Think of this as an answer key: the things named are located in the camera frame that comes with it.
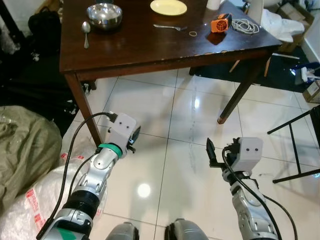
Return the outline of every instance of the orange tape measure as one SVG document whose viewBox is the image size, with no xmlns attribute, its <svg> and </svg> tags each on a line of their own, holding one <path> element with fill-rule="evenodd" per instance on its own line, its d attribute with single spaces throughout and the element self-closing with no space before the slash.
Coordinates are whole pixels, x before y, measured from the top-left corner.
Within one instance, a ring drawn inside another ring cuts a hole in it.
<svg viewBox="0 0 320 240">
<path fill-rule="evenodd" d="M 232 16 L 230 13 L 223 13 L 217 16 L 217 18 L 211 21 L 211 32 L 222 33 L 227 31 L 232 22 Z"/>
</svg>

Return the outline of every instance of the black chair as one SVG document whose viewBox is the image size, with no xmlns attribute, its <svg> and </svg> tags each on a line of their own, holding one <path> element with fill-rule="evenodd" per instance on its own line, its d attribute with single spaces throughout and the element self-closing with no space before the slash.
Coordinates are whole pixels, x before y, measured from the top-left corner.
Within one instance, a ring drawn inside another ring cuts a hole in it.
<svg viewBox="0 0 320 240">
<path fill-rule="evenodd" d="M 295 138 L 294 138 L 294 133 L 292 131 L 292 126 L 291 124 L 307 115 L 310 115 L 311 117 L 311 121 L 312 121 L 312 125 L 315 131 L 315 136 L 316 139 L 318 141 L 318 144 L 320 145 L 320 105 L 315 106 L 314 108 L 312 108 L 309 111 L 306 111 L 305 113 L 301 114 L 300 116 L 297 116 L 296 118 L 276 127 L 273 130 L 270 130 L 267 132 L 267 134 L 272 134 L 273 132 L 282 129 L 283 127 L 289 125 L 290 128 L 290 133 L 291 133 L 291 139 L 292 139 L 292 144 L 293 144 L 293 150 L 294 150 L 294 156 L 295 156 L 295 160 L 296 160 L 296 166 L 298 168 L 298 174 L 293 175 L 293 176 L 287 176 L 287 177 L 283 177 L 283 178 L 279 178 L 279 179 L 274 179 L 272 182 L 274 184 L 279 183 L 279 182 L 283 182 L 283 181 L 288 181 L 288 180 L 292 180 L 292 179 L 298 179 L 298 178 L 302 178 L 305 176 L 309 176 L 309 175 L 313 175 L 313 174 L 320 174 L 320 168 L 317 170 L 313 170 L 313 171 L 307 171 L 307 172 L 301 172 L 301 168 L 300 168 L 300 163 L 299 163 L 299 158 L 298 158 L 298 153 L 297 153 L 297 148 L 296 148 L 296 143 L 295 143 Z"/>
</svg>

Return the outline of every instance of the robot leg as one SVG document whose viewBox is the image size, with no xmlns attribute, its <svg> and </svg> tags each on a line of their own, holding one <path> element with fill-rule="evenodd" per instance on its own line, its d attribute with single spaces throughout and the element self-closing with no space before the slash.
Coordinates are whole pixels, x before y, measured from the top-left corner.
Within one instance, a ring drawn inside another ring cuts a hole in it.
<svg viewBox="0 0 320 240">
<path fill-rule="evenodd" d="M 105 240 L 139 240 L 139 230 L 131 222 L 115 226 Z"/>
<path fill-rule="evenodd" d="M 194 222 L 178 218 L 165 228 L 164 240 L 208 240 L 208 237 Z"/>
</svg>

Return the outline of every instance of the black cable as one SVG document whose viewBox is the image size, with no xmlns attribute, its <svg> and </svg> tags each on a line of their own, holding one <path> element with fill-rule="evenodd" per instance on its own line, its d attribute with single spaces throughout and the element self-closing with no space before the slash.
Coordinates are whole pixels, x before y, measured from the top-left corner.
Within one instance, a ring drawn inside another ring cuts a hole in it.
<svg viewBox="0 0 320 240">
<path fill-rule="evenodd" d="M 71 185 L 70 185 L 70 188 L 69 188 L 69 194 L 68 194 L 68 199 L 70 198 L 71 196 L 71 193 L 72 193 L 72 187 L 74 185 L 74 182 L 76 180 L 76 177 L 80 171 L 80 169 L 94 156 L 95 154 L 92 154 L 90 157 L 88 157 L 86 160 L 83 161 L 83 163 L 81 163 L 81 165 L 78 167 L 78 169 L 76 170 L 73 178 L 72 178 L 72 181 L 71 181 Z"/>
<path fill-rule="evenodd" d="M 60 194 L 59 194 L 59 198 L 56 202 L 56 205 L 50 215 L 50 217 L 46 220 L 45 224 L 43 225 L 43 227 L 41 228 L 41 230 L 39 231 L 38 235 L 36 236 L 36 239 L 39 240 L 42 238 L 42 236 L 45 234 L 45 232 L 47 231 L 48 227 L 51 225 L 51 223 L 54 220 L 54 217 L 57 213 L 57 210 L 60 206 L 60 203 L 62 201 L 62 197 L 64 195 L 64 190 L 65 190 L 65 184 L 66 184 L 66 178 L 67 178 L 67 172 L 68 172 L 68 165 L 69 165 L 69 160 L 71 157 L 71 152 L 72 152 L 72 148 L 74 147 L 74 143 L 75 143 L 75 139 L 76 136 L 78 134 L 78 132 L 80 131 L 80 129 L 82 128 L 82 126 L 87 123 L 87 121 L 89 121 L 90 119 L 93 119 L 96 116 L 100 116 L 100 115 L 106 115 L 108 117 L 108 113 L 107 112 L 99 112 L 99 113 L 95 113 L 91 116 L 89 116 L 86 120 L 84 120 L 79 126 L 78 128 L 75 130 L 75 133 L 71 139 L 71 143 L 70 143 L 70 147 L 69 147 L 69 151 L 68 151 L 68 156 L 66 158 L 65 161 L 65 165 L 64 165 L 64 171 L 63 171 L 63 176 L 62 176 L 62 183 L 61 183 L 61 189 L 60 189 Z"/>
<path fill-rule="evenodd" d="M 274 204 L 278 205 L 285 212 L 285 214 L 288 216 L 288 218 L 290 219 L 290 222 L 292 224 L 293 233 L 294 233 L 294 240 L 298 240 L 298 234 L 297 234 L 297 228 L 296 228 L 295 222 L 294 222 L 293 218 L 291 217 L 290 213 L 287 211 L 287 209 L 285 209 L 284 206 L 282 206 L 276 200 L 273 200 L 271 197 L 268 197 L 266 195 L 263 195 L 263 196 L 264 196 L 265 199 L 268 199 L 269 201 L 271 201 Z"/>
<path fill-rule="evenodd" d="M 226 160 L 226 156 L 225 156 L 225 152 L 226 152 L 227 148 L 225 147 L 222 150 L 222 159 L 226 165 L 226 167 L 228 168 L 228 170 L 230 171 L 230 173 L 232 174 L 232 176 L 249 192 L 251 193 L 258 201 L 259 203 L 264 207 L 266 213 L 269 215 L 271 222 L 275 228 L 276 234 L 278 236 L 278 240 L 282 240 L 278 225 L 276 223 L 276 220 L 274 218 L 274 216 L 272 215 L 271 211 L 269 210 L 268 206 L 266 205 L 266 203 L 254 192 L 250 189 L 250 187 L 248 187 L 237 175 L 236 173 L 232 170 L 232 168 L 230 167 L 230 165 L 228 164 L 227 160 Z"/>
</svg>

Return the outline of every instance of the yellow plate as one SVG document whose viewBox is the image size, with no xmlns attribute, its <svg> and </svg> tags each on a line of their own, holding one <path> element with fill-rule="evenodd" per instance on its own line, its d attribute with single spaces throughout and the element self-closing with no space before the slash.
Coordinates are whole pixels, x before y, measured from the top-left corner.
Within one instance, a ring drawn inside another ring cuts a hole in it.
<svg viewBox="0 0 320 240">
<path fill-rule="evenodd" d="M 187 6 L 178 0 L 154 0 L 150 8 L 158 14 L 167 16 L 178 16 L 187 11 Z"/>
</svg>

